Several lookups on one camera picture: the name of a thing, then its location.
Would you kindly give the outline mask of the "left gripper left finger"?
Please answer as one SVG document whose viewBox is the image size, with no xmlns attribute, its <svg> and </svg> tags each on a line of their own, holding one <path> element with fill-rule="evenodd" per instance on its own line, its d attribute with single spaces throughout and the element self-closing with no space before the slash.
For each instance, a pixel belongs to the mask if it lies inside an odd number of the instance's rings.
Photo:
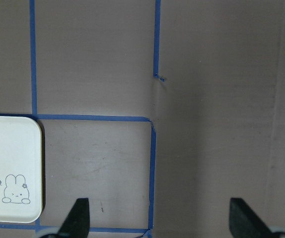
<svg viewBox="0 0 285 238">
<path fill-rule="evenodd" d="M 38 238 L 86 238 L 90 230 L 89 199 L 78 198 L 56 232 L 41 231 Z"/>
</svg>

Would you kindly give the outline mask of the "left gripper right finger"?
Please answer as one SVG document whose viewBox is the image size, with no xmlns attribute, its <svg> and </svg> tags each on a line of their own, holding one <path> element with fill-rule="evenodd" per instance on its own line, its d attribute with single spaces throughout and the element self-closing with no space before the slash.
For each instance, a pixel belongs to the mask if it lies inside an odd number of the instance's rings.
<svg viewBox="0 0 285 238">
<path fill-rule="evenodd" d="M 242 198 L 231 198 L 229 230 L 233 238 L 285 238 L 285 230 L 271 230 Z"/>
</svg>

